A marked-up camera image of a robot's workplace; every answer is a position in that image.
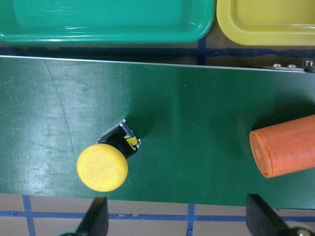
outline screw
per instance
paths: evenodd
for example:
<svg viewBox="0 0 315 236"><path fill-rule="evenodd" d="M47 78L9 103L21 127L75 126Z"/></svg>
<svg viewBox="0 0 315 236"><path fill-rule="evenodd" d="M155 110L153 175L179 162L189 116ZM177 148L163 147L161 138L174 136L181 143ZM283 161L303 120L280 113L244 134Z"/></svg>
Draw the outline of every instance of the screw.
<svg viewBox="0 0 315 236"><path fill-rule="evenodd" d="M312 60L306 60L304 62L304 66L313 66L314 65L314 62Z"/></svg>
<svg viewBox="0 0 315 236"><path fill-rule="evenodd" d="M299 229L296 234L297 236L311 236L311 233L305 229Z"/></svg>

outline orange cylinder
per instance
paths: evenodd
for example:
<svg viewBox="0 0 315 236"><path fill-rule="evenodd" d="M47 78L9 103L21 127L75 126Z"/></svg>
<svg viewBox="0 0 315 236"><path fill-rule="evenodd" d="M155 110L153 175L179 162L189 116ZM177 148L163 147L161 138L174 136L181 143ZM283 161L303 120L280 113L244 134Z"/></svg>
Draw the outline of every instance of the orange cylinder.
<svg viewBox="0 0 315 236"><path fill-rule="evenodd" d="M252 131L250 143L266 178L315 167L315 115Z"/></svg>

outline plastic tray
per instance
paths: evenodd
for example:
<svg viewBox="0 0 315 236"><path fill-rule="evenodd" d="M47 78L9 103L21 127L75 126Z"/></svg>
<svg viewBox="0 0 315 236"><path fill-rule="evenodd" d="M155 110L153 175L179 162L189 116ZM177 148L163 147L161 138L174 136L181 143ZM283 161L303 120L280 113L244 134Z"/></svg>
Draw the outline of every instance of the plastic tray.
<svg viewBox="0 0 315 236"><path fill-rule="evenodd" d="M186 43L210 29L214 0L2 0L7 44Z"/></svg>
<svg viewBox="0 0 315 236"><path fill-rule="evenodd" d="M315 44L314 0L218 0L223 33L243 45Z"/></svg>

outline yellow disc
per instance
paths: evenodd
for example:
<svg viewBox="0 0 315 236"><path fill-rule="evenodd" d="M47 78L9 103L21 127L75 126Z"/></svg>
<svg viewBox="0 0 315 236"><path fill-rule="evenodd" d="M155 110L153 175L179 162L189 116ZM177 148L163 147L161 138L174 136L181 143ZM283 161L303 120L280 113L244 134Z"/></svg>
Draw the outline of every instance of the yellow disc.
<svg viewBox="0 0 315 236"><path fill-rule="evenodd" d="M81 152L77 171L86 186L96 191L108 192L125 181L128 165L117 148L108 144L94 144Z"/></svg>

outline green table surface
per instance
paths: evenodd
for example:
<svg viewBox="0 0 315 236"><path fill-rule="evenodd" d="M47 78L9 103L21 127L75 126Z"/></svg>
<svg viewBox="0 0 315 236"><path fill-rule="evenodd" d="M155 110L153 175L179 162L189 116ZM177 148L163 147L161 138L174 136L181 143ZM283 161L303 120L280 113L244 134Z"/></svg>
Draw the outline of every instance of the green table surface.
<svg viewBox="0 0 315 236"><path fill-rule="evenodd" d="M2 193L315 208L315 169L266 179L249 144L315 114L315 74L2 56L0 111ZM78 155L123 118L142 146L120 188L95 192Z"/></svg>

